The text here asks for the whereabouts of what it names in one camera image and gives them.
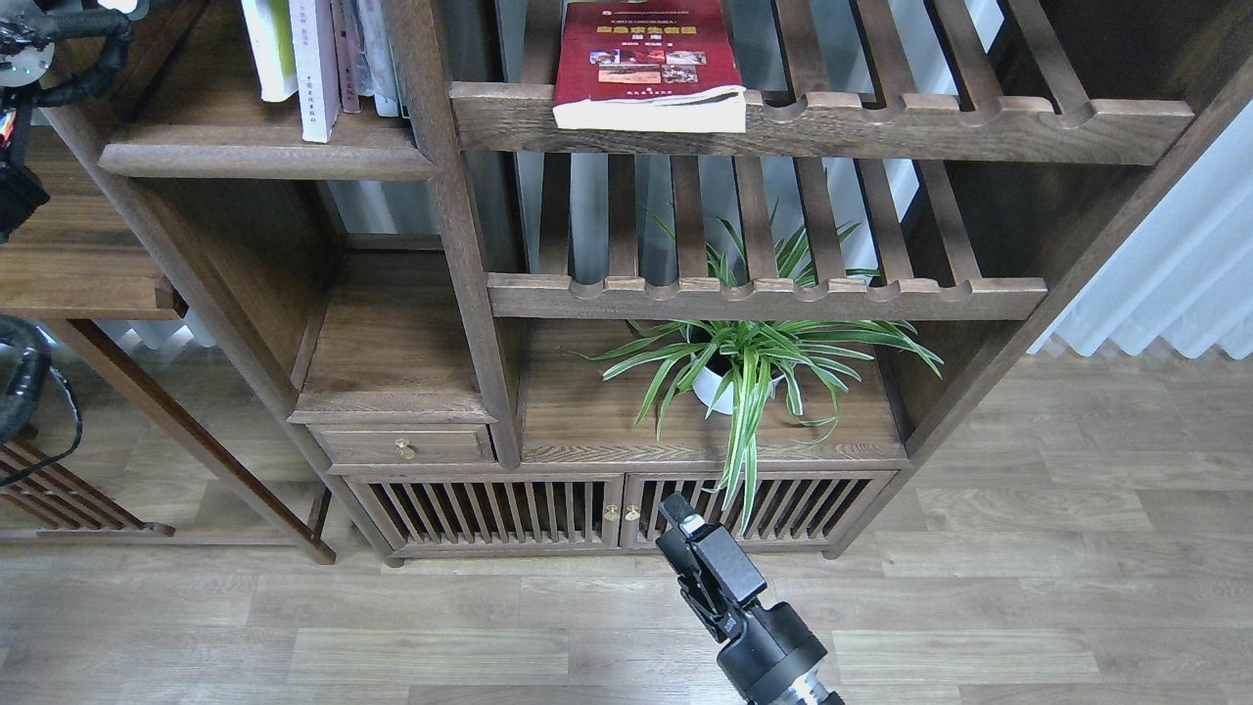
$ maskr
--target brass drawer knob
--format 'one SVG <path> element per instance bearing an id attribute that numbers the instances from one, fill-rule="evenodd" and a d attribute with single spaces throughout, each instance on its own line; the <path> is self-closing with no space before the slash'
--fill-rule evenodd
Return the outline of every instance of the brass drawer knob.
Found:
<path id="1" fill-rule="evenodd" d="M 417 450 L 408 445 L 408 440 L 401 438 L 396 441 L 396 450 L 400 457 L 406 461 L 412 461 L 417 458 Z"/>

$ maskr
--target laminate floor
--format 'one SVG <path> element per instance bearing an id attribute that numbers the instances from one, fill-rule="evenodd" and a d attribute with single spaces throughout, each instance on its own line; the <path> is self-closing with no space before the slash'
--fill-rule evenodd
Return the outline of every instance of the laminate floor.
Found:
<path id="1" fill-rule="evenodd" d="M 293 507 L 308 498 L 219 352 L 132 352 Z M 252 521 L 66 369 L 88 414 L 71 470 L 148 521 Z M 1250 399 L 1253 366 L 1217 356 L 1027 358 L 843 557 L 757 563 L 850 705 L 1250 705 Z M 65 437 L 51 407 L 48 450 Z M 0 547 L 0 702 L 738 702 L 657 557 L 385 569 L 340 512 L 328 537 L 332 567 L 291 548 Z"/>

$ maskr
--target spider plant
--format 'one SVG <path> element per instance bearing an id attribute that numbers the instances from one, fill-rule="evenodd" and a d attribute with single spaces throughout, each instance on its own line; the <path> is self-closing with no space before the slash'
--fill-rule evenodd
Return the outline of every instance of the spider plant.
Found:
<path id="1" fill-rule="evenodd" d="M 674 237 L 673 229 L 653 214 L 653 219 Z M 744 260 L 744 240 L 730 222 L 722 219 L 723 227 L 730 234 L 738 258 L 707 244 L 709 273 L 724 286 L 744 283 L 738 269 Z M 838 228 L 843 242 L 857 224 L 845 224 Z M 788 237 L 774 243 L 774 258 L 779 274 L 792 278 L 797 286 L 817 283 L 814 265 L 808 254 L 808 238 L 804 225 Z M 850 275 L 878 275 L 877 269 L 848 269 Z M 804 427 L 828 427 L 827 433 L 817 441 L 801 443 L 822 443 L 834 431 L 840 419 L 840 394 L 848 392 L 846 381 L 861 382 L 857 371 L 841 359 L 871 361 L 868 352 L 848 347 L 848 344 L 882 344 L 912 352 L 922 359 L 931 371 L 940 374 L 942 361 L 935 352 L 918 344 L 912 336 L 917 329 L 905 321 L 703 321 L 675 319 L 654 326 L 643 326 L 628 321 L 638 337 L 620 347 L 600 356 L 584 357 L 589 361 L 620 361 L 606 369 L 603 379 L 610 381 L 640 366 L 657 364 L 657 373 L 644 392 L 644 401 L 635 417 L 638 426 L 648 416 L 648 411 L 658 404 L 657 438 L 662 438 L 662 427 L 670 403 L 679 394 L 692 389 L 710 361 L 722 357 L 729 364 L 729 372 L 723 376 L 714 401 L 723 394 L 732 394 L 734 402 L 730 418 L 730 433 L 727 440 L 727 457 L 723 463 L 722 478 L 713 492 L 725 491 L 723 511 L 730 508 L 739 486 L 743 482 L 743 511 L 739 515 L 738 532 L 747 531 L 757 500 L 757 430 L 767 401 L 773 397 L 772 379 L 781 377 L 787 386 L 787 409 Z M 831 397 L 829 417 L 803 421 L 804 399 L 801 394 L 798 376 L 812 374 Z M 713 412 L 712 403 L 705 418 Z"/>

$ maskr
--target book cover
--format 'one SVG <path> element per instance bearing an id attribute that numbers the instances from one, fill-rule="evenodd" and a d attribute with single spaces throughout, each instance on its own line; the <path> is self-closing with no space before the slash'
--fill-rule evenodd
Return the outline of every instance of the book cover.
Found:
<path id="1" fill-rule="evenodd" d="M 360 113 L 357 54 L 361 50 L 361 36 L 350 5 L 348 0 L 331 0 L 331 20 L 335 26 L 336 65 L 340 70 L 340 108 L 345 113 Z"/>
<path id="2" fill-rule="evenodd" d="M 261 81 L 261 99 L 282 103 L 296 93 L 296 50 L 287 0 L 239 0 Z"/>
<path id="3" fill-rule="evenodd" d="M 289 0 L 302 139 L 327 143 L 340 116 L 340 74 L 330 0 Z"/>
<path id="4" fill-rule="evenodd" d="M 744 131 L 719 0 L 571 3 L 553 116 L 564 129 Z"/>
<path id="5" fill-rule="evenodd" d="M 396 84 L 396 69 L 392 66 L 391 44 L 387 40 L 387 20 L 378 3 L 380 0 L 360 0 L 357 13 L 366 60 L 370 63 L 375 110 L 380 116 L 395 118 L 400 115 L 400 90 Z"/>

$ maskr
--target shelf board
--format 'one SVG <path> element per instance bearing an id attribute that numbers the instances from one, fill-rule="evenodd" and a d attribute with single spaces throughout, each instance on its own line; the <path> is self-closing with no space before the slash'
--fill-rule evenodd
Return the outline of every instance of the shelf board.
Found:
<path id="1" fill-rule="evenodd" d="M 749 279 L 725 287 L 708 275 L 695 157 L 672 157 L 678 279 L 648 283 L 639 270 L 634 208 L 609 214 L 609 274 L 580 283 L 569 270 L 569 155 L 548 154 L 535 273 L 492 272 L 487 288 L 497 316 L 551 318 L 717 319 L 1021 319 L 1048 293 L 1039 277 L 985 277 L 976 260 L 941 162 L 918 162 L 935 227 L 906 243 L 882 162 L 856 162 L 882 277 L 850 277 L 821 159 L 796 158 L 796 177 L 817 282 L 799 286 L 776 268 L 761 162 L 737 157 L 741 230 Z M 634 203 L 634 157 L 609 160 L 611 202 Z"/>
<path id="2" fill-rule="evenodd" d="M 441 253 L 350 252 L 294 413 L 301 425 L 492 419 Z"/>
<path id="3" fill-rule="evenodd" d="M 239 5 L 211 3 L 100 165 L 129 177 L 429 178 L 408 123 L 363 103 L 340 114 L 330 144 L 302 142 L 297 99 L 261 100 Z"/>
<path id="4" fill-rule="evenodd" d="M 553 30 L 526 34 L 525 83 L 454 83 L 450 98 L 464 148 L 504 152 L 1153 164 L 1193 120 L 1193 110 L 1178 100 L 1090 99 L 1037 0 L 1005 0 L 1007 25 L 1040 65 L 1051 99 L 1004 95 L 965 8 L 927 5 L 957 95 L 918 91 L 881 0 L 853 3 L 876 94 L 863 99 L 831 90 L 812 13 L 789 0 L 776 4 L 789 94 L 779 101 L 749 90 L 744 134 L 558 129 L 551 78 L 560 33 Z M 559 16 L 555 23 L 545 16 L 560 3 L 531 6 L 529 25 L 560 26 Z"/>
<path id="5" fill-rule="evenodd" d="M 28 165 L 51 200 L 0 247 L 0 312 L 182 317 L 183 299 L 51 128 L 31 130 Z"/>
<path id="6" fill-rule="evenodd" d="M 654 369 L 637 368 L 609 382 L 600 379 L 611 363 L 591 363 L 575 356 L 594 356 L 632 338 L 623 321 L 533 321 L 529 368 L 524 381 L 524 463 L 593 470 L 629 465 L 638 472 L 673 470 L 715 471 L 722 467 L 730 417 L 713 414 L 694 394 L 674 399 L 667 412 L 660 443 L 655 438 L 655 409 L 640 426 L 635 414 Z M 826 430 L 804 428 L 787 413 L 786 392 L 767 407 L 758 447 L 762 470 L 895 470 L 907 467 L 883 381 L 877 366 L 853 366 L 862 376 L 841 398 L 841 421 L 826 442 Z M 829 412 L 829 396 L 802 376 L 811 418 Z"/>

